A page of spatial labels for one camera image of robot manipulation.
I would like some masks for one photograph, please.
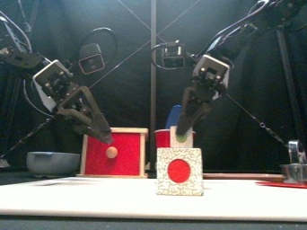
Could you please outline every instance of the wooden box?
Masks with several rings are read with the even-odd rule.
[[[84,136],[80,176],[145,177],[146,128],[112,128],[106,145]]]

